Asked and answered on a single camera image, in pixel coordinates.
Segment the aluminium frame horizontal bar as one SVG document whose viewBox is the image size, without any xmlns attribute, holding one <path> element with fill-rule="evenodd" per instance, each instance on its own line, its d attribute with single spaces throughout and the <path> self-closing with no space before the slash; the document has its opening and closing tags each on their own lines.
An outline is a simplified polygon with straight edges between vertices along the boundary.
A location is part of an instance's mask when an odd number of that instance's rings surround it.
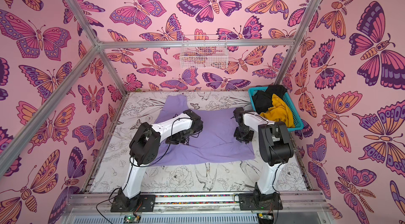
<svg viewBox="0 0 405 224">
<path fill-rule="evenodd" d="M 236 39 L 236 40 L 184 40 L 184 41 L 123 41 L 102 42 L 101 49 L 116 48 L 181 48 L 182 46 L 293 46 L 294 39 Z"/>
</svg>

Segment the lavender purple t-shirt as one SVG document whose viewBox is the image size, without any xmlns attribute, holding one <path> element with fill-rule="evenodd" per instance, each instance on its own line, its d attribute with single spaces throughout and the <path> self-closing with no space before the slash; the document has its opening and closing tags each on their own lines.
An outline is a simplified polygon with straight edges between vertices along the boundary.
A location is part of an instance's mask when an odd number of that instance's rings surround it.
<svg viewBox="0 0 405 224">
<path fill-rule="evenodd" d="M 228 163 L 255 158 L 252 143 L 241 143 L 234 137 L 238 124 L 231 119 L 233 109 L 193 112 L 201 117 L 202 132 L 197 137 L 191 137 L 186 145 L 163 142 L 155 166 Z"/>
</svg>

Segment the mustard yellow t-shirt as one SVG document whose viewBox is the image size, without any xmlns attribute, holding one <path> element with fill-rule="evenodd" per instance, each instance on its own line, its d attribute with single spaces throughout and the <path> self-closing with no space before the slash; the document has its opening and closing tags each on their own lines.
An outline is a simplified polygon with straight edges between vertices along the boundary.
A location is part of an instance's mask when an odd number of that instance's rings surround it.
<svg viewBox="0 0 405 224">
<path fill-rule="evenodd" d="M 294 117 L 288 105 L 275 94 L 272 98 L 273 107 L 269 108 L 267 112 L 260 113 L 259 115 L 269 121 L 284 122 L 287 128 L 294 128 Z"/>
</svg>

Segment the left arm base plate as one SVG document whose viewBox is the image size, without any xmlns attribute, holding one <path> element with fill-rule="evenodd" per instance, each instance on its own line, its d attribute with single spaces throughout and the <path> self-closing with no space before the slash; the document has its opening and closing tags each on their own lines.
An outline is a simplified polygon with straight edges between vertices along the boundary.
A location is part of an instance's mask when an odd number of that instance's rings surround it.
<svg viewBox="0 0 405 224">
<path fill-rule="evenodd" d="M 154 194 L 138 194 L 129 199 L 124 194 L 114 198 L 111 212 L 153 212 L 156 196 Z"/>
</svg>

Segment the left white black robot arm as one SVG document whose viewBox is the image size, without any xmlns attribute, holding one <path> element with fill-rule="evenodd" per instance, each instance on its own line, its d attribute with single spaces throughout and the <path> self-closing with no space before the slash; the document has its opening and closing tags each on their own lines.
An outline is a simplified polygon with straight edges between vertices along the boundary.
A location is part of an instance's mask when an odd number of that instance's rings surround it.
<svg viewBox="0 0 405 224">
<path fill-rule="evenodd" d="M 161 123 L 142 123 L 129 144 L 130 168 L 120 193 L 129 200 L 140 194 L 146 168 L 163 159 L 158 156 L 161 144 L 169 148 L 171 145 L 184 143 L 185 139 L 202 130 L 201 117 L 191 110 L 185 110 Z"/>
</svg>

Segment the black t-shirt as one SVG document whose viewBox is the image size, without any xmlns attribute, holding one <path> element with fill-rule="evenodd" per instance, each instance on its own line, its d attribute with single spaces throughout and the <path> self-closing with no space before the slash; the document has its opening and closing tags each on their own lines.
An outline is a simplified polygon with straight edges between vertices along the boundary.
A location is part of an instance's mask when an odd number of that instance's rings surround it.
<svg viewBox="0 0 405 224">
<path fill-rule="evenodd" d="M 273 107 L 273 95 L 282 98 L 286 92 L 287 89 L 282 85 L 269 85 L 265 91 L 257 91 L 252 96 L 255 111 L 258 114 L 267 112 L 269 108 Z"/>
</svg>

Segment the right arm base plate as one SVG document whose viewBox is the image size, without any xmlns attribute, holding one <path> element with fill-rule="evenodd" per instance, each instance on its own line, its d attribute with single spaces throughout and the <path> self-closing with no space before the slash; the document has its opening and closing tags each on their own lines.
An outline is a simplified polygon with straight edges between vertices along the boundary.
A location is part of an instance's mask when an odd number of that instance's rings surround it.
<svg viewBox="0 0 405 224">
<path fill-rule="evenodd" d="M 277 192 L 272 194 L 239 193 L 238 202 L 240 210 L 272 211 L 283 209 L 280 195 Z"/>
</svg>

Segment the teal plastic laundry basket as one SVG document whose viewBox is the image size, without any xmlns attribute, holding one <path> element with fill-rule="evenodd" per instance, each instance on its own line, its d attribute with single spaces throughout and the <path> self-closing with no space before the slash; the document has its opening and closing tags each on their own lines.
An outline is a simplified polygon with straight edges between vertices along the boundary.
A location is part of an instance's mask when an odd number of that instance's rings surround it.
<svg viewBox="0 0 405 224">
<path fill-rule="evenodd" d="M 253 110 L 259 115 L 284 121 L 290 132 L 304 128 L 303 122 L 285 87 L 270 85 L 252 87 L 248 90 Z"/>
</svg>

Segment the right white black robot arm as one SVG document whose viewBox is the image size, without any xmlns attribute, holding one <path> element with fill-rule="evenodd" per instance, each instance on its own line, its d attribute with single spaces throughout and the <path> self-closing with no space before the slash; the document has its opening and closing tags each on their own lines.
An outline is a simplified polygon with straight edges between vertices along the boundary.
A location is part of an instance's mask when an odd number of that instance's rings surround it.
<svg viewBox="0 0 405 224">
<path fill-rule="evenodd" d="M 284 122 L 267 120 L 242 107 L 236 108 L 233 114 L 238 124 L 234 137 L 241 143 L 250 143 L 257 133 L 260 157 L 265 162 L 261 176 L 255 184 L 254 197 L 259 201 L 274 199 L 279 194 L 276 190 L 278 176 L 294 156 L 288 128 Z"/>
</svg>

